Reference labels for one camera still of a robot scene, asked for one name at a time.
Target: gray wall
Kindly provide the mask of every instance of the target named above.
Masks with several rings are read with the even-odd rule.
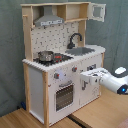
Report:
[[[21,101],[25,101],[22,66],[25,55],[20,4],[67,1],[0,0],[0,116],[14,111]],[[113,72],[119,66],[128,68],[128,1],[81,1],[107,4],[104,23],[87,21],[86,44],[106,48],[104,67],[109,71]]]

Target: wooden table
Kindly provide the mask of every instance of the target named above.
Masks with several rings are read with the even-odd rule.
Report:
[[[23,109],[0,118],[0,128],[44,128],[37,119]],[[69,118],[64,118],[50,128],[80,128]]]
[[[87,128],[116,128],[128,118],[128,96],[102,87],[102,96],[74,112],[71,117]]]

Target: burner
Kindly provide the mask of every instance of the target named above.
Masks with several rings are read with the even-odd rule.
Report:
[[[53,61],[40,61],[39,58],[36,58],[34,59],[33,61],[34,62],[37,62],[39,64],[42,64],[46,67],[49,67],[51,65],[54,65],[54,64],[58,64],[58,63],[61,63],[61,62],[64,62],[64,61],[67,61],[69,59],[73,59],[73,57],[70,57],[70,56],[66,56],[66,55],[63,55],[63,54],[60,54],[62,56],[61,59],[54,59]]]

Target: cooking pot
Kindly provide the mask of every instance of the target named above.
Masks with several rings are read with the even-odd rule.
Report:
[[[52,61],[54,59],[54,52],[42,51],[38,53],[40,61]]]

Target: wooden play kitchen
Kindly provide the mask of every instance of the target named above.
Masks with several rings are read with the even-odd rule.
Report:
[[[104,21],[105,5],[22,4],[27,111],[46,128],[92,102],[100,86],[80,73],[102,67],[105,49],[85,45],[86,20]]]

